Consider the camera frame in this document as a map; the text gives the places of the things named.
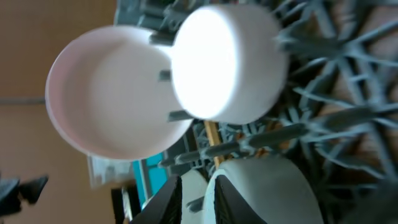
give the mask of pink plate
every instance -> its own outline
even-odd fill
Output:
[[[177,142],[192,120],[168,123],[181,110],[172,85],[170,48],[149,45],[151,30],[103,27],[72,41],[58,56],[45,88],[51,122],[85,154],[136,160]]]

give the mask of wooden stick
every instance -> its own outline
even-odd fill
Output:
[[[211,121],[205,121],[205,129],[207,133],[207,138],[209,139],[210,146],[216,146],[221,144],[220,135],[218,134],[217,123]],[[225,158],[223,156],[217,156],[214,158],[216,169],[223,161],[225,161]]]

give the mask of white bowl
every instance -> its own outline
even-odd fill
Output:
[[[170,49],[149,45],[151,30],[103,27],[83,34],[60,53],[45,99],[51,122],[74,148],[110,159],[136,160],[177,142],[191,120],[168,123],[182,109],[170,83]]]
[[[183,22],[172,55],[172,82],[192,116],[247,124],[283,89],[288,56],[277,50],[280,25],[253,5],[201,7]]]
[[[215,179],[225,175],[254,212],[272,224],[322,224],[310,185],[289,160],[237,159],[223,162],[213,174],[203,203],[203,223],[215,224]]]

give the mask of brown wall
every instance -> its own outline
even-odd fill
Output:
[[[58,53],[112,24],[116,0],[0,0],[0,97],[43,96]],[[38,204],[14,223],[114,223],[109,187],[91,190],[86,156],[52,127],[45,107],[0,106],[0,171],[26,180],[49,174]]]

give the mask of dish rack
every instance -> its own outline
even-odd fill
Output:
[[[398,1],[119,0],[115,24],[146,27],[172,38],[192,11],[213,3],[258,4],[272,12],[283,27],[275,42],[290,54],[290,67],[279,102],[260,120],[243,126],[195,121],[198,148],[308,124],[337,111],[357,110],[321,127],[327,131],[313,129],[310,135],[262,147],[250,155],[238,151],[228,157],[269,154],[294,161],[311,183],[326,223],[381,223],[391,218],[385,214],[393,209],[389,203],[397,195],[392,189],[398,178],[398,142],[394,141],[398,129],[394,114],[398,110],[398,33],[394,32]],[[340,125],[336,122],[361,118],[353,128],[330,131]],[[201,157],[190,165],[211,176],[217,159]],[[173,162],[163,161],[163,165]]]

